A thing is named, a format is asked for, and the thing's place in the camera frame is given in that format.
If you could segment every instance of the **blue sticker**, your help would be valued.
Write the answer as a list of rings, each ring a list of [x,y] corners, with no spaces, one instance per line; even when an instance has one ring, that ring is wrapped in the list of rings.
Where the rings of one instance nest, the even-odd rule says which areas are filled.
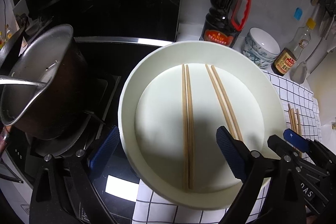
[[[298,7],[298,8],[296,8],[296,10],[295,10],[294,17],[295,17],[297,20],[300,20],[301,16],[302,16],[302,9]]]

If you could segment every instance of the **bottle label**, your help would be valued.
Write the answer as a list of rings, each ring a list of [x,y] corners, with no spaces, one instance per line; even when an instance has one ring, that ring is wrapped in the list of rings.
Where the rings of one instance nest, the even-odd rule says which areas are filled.
[[[216,30],[206,30],[204,33],[204,40],[219,43],[225,46],[230,46],[233,36],[227,36],[226,34]]]
[[[306,40],[306,39],[302,39],[302,40],[299,42],[299,46],[300,46],[301,48],[305,48],[307,45],[308,45],[308,40]]]
[[[274,61],[274,65],[280,73],[285,75],[295,62],[296,61],[288,54],[288,52],[283,50],[279,57]]]

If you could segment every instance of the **checkered cloth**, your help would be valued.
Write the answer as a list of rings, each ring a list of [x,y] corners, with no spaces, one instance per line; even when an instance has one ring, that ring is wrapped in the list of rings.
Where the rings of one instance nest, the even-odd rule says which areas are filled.
[[[298,108],[300,110],[302,136],[311,140],[318,139],[320,141],[321,125],[318,114],[319,107],[317,100],[313,97],[313,93],[284,77],[272,74],[268,71],[264,71],[264,73],[272,82],[280,96],[285,112],[287,127],[290,128],[288,115],[288,103],[290,103],[292,108]],[[302,157],[311,162],[311,159],[306,153],[303,153]],[[247,222],[255,220],[258,217],[265,201],[267,191],[268,185],[260,191]],[[145,185],[142,180],[140,180],[132,223],[215,224],[222,219],[227,210],[228,208],[216,211],[202,211],[175,205],[157,195],[152,189]]]

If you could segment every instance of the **silver bolt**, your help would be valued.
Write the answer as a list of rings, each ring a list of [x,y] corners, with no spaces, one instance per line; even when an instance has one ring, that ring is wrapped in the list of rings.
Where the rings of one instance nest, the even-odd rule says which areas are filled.
[[[79,149],[76,151],[76,156],[77,157],[81,157],[85,154],[85,150],[84,149]]]
[[[44,160],[45,161],[50,161],[52,157],[53,157],[52,154],[47,154],[47,155],[44,156]]]
[[[286,161],[286,162],[290,162],[292,159],[290,156],[288,155],[284,155],[283,159]]]
[[[256,150],[251,151],[251,155],[254,158],[259,158],[260,157],[260,153]]]

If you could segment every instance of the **stacked bowl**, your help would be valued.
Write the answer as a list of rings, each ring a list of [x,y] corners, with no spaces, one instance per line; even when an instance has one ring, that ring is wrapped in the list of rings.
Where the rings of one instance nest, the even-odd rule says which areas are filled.
[[[259,28],[251,28],[245,37],[243,54],[264,69],[271,65],[280,54],[277,41],[267,32]]]

